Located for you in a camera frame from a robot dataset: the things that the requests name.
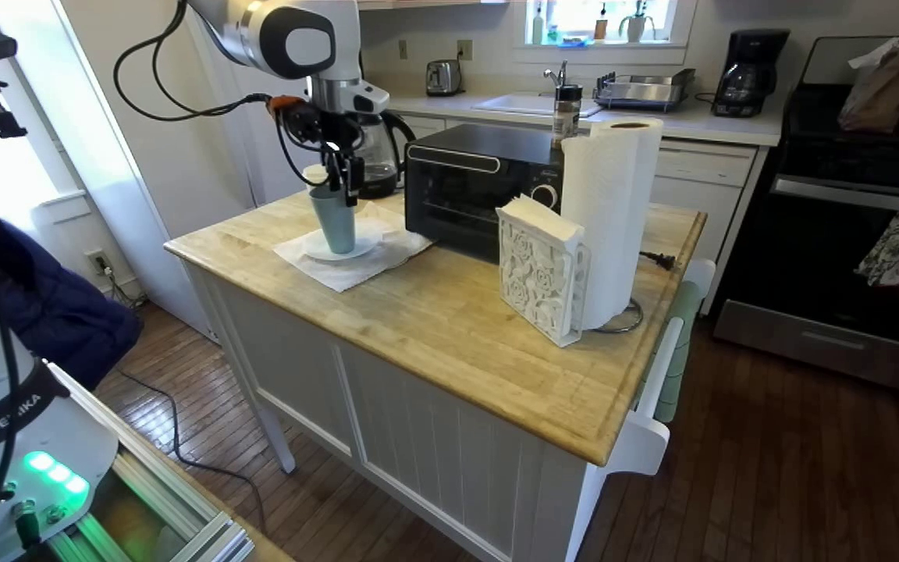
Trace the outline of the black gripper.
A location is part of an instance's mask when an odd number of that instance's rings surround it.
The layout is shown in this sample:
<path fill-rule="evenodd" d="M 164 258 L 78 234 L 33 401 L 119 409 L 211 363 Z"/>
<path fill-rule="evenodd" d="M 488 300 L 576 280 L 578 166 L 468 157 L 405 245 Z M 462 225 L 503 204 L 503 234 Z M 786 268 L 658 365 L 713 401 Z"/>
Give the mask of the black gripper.
<path fill-rule="evenodd" d="M 358 204 L 363 186 L 363 127 L 390 105 L 390 94 L 365 78 L 325 81 L 308 78 L 304 94 L 275 96 L 273 118 L 285 151 L 316 153 L 329 171 L 329 189 L 339 193 L 339 166 L 346 205 Z"/>

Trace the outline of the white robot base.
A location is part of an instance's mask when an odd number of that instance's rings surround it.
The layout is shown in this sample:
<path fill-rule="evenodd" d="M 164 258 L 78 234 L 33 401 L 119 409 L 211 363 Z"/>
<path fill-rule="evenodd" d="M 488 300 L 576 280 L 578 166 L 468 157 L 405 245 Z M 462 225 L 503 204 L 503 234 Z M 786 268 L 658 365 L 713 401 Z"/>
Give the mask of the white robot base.
<path fill-rule="evenodd" d="M 76 524 L 119 439 L 0 321 L 0 562 Z"/>

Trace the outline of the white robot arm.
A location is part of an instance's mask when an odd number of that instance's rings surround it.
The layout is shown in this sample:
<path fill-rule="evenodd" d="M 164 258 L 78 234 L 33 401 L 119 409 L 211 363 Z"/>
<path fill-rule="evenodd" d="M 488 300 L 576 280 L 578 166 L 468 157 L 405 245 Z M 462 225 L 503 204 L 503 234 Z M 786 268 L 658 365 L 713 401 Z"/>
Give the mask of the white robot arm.
<path fill-rule="evenodd" d="M 308 151 L 325 166 L 323 186 L 346 205 L 365 185 L 365 126 L 390 94 L 363 78 L 358 0 L 189 0 L 220 49 L 278 78 L 300 78 L 300 96 L 268 96 L 280 153 Z"/>

